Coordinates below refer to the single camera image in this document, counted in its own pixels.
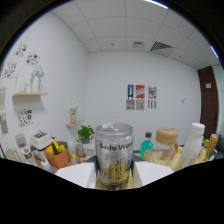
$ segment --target blue object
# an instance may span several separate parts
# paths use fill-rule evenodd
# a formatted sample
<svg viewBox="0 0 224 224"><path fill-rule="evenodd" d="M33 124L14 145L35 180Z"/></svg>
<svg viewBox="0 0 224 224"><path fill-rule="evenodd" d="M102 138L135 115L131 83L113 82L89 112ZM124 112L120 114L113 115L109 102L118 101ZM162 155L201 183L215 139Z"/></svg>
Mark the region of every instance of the blue object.
<svg viewBox="0 0 224 224"><path fill-rule="evenodd" d="M152 136L151 132L146 132L145 134L146 139L144 142L141 143L141 148L139 152L139 157L148 162L150 158L150 151L153 147L153 144L151 142L151 136Z"/></svg>

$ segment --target wall shelf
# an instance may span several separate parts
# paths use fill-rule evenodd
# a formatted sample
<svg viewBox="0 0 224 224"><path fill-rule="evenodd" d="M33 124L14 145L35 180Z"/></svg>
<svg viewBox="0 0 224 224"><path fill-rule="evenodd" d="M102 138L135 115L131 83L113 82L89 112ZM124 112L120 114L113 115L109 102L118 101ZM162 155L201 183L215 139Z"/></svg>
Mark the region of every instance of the wall shelf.
<svg viewBox="0 0 224 224"><path fill-rule="evenodd" d="M41 96L47 95L47 93L14 93L12 96Z"/></svg>
<svg viewBox="0 0 224 224"><path fill-rule="evenodd" d="M75 124L68 123L68 124L66 124L66 126L67 126L67 127L74 127L74 126L76 126L76 125L78 125L78 124L82 123L83 121L84 121L84 120L77 121Z"/></svg>

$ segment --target ceiling light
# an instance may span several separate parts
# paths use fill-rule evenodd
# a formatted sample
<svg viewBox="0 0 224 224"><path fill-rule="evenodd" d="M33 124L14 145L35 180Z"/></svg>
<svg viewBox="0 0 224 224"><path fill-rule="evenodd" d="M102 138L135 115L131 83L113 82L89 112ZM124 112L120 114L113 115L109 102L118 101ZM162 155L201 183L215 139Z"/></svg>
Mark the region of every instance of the ceiling light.
<svg viewBox="0 0 224 224"><path fill-rule="evenodd" d="M215 52L214 48L213 48L212 46L211 46L211 49L213 50L213 52L214 52L215 56L216 56L217 58L219 58L219 57L218 57L218 55L216 54L216 52Z"/></svg>
<svg viewBox="0 0 224 224"><path fill-rule="evenodd" d="M144 0L144 1L151 2L151 3L155 4L155 5L159 5L159 6L163 7L163 8L165 8L165 9L168 9L167 6L165 6L165 5L163 5L163 4L159 3L159 2L152 1L152 0Z"/></svg>

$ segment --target glass jar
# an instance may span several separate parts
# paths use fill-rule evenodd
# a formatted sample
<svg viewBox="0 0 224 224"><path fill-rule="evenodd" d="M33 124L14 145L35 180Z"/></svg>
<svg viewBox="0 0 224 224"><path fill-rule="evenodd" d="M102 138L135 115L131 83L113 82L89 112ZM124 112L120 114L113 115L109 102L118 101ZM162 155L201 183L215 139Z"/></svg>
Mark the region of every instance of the glass jar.
<svg viewBox="0 0 224 224"><path fill-rule="evenodd" d="M176 154L175 144L178 131L174 128L161 127L156 132L156 143L151 150L150 162L170 166Z"/></svg>

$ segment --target box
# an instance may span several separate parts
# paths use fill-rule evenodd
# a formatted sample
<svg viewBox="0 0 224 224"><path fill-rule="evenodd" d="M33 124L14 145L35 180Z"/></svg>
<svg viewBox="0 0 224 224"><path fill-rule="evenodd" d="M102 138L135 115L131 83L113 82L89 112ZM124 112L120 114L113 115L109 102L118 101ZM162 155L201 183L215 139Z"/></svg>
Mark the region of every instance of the box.
<svg viewBox="0 0 224 224"><path fill-rule="evenodd" d="M51 155L51 154L47 153L46 152L47 148L44 151L46 153L49 163L52 166L60 169L60 168L65 167L68 164L68 162L70 161L68 148L66 148L65 151L63 151L62 153L60 153L58 155Z"/></svg>

